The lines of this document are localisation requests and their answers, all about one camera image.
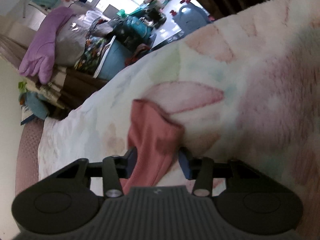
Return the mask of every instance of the ribbed gray surface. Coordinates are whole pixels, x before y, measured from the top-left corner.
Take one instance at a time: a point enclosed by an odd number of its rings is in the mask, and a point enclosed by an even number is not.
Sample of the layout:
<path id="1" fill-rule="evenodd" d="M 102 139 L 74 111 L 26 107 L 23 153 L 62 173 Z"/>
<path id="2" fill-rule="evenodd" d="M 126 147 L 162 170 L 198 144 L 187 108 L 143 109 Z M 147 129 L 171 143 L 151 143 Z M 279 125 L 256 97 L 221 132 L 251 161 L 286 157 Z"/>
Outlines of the ribbed gray surface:
<path id="1" fill-rule="evenodd" d="M 208 198 L 190 195 L 184 186 L 133 188 L 127 196 L 108 199 L 98 215 L 67 234 L 24 232 L 17 240 L 297 240 L 292 230 L 278 236 L 255 236 L 227 224 Z"/>

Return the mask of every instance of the beige wall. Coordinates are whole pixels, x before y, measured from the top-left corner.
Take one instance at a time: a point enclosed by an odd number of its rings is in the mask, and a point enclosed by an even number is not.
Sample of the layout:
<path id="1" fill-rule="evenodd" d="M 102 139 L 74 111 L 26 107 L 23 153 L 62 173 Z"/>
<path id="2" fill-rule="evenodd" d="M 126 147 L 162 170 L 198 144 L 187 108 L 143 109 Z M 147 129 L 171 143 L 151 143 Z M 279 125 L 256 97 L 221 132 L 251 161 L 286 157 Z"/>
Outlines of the beige wall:
<path id="1" fill-rule="evenodd" d="M 0 239 L 12 239 L 19 230 L 11 215 L 16 160 L 22 128 L 16 71 L 0 57 Z"/>

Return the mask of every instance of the fluffy blanket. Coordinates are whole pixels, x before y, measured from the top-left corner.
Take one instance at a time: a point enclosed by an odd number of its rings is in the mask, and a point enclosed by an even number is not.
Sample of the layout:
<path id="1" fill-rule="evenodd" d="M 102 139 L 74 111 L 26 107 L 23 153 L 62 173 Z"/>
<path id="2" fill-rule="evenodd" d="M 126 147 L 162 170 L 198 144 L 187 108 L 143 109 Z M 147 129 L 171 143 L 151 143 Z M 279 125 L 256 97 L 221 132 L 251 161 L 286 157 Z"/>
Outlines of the fluffy blanket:
<path id="1" fill-rule="evenodd" d="M 271 0 L 208 25 L 121 71 L 68 118 L 47 119 L 44 178 L 77 158 L 123 155 L 132 100 L 185 126 L 183 144 L 239 158 L 299 195 L 297 231 L 320 235 L 320 0 Z M 174 163 L 158 185 L 185 184 Z"/>

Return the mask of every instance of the red cloth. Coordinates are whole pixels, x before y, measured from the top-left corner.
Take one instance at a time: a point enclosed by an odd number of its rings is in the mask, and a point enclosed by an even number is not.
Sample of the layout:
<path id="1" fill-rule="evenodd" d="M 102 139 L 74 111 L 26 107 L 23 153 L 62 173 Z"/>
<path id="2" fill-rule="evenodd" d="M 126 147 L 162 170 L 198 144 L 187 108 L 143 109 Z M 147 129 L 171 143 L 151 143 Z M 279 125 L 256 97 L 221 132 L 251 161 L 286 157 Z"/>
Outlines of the red cloth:
<path id="1" fill-rule="evenodd" d="M 129 179 L 122 179 L 124 194 L 132 186 L 155 186 L 168 171 L 180 146 L 184 127 L 169 120 L 157 104 L 134 100 L 128 147 L 137 147 L 138 160 Z"/>

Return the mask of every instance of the perforated pink fabric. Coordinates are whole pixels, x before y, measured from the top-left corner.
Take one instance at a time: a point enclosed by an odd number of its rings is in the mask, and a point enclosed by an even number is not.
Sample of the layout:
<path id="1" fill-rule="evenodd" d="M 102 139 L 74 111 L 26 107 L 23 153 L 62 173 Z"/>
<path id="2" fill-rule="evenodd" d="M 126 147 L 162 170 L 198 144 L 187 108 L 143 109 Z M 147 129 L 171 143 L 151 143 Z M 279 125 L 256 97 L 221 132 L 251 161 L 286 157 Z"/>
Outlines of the perforated pink fabric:
<path id="1" fill-rule="evenodd" d="M 17 157 L 16 195 L 39 180 L 38 147 L 43 126 L 43 120 L 34 119 L 23 128 Z"/>

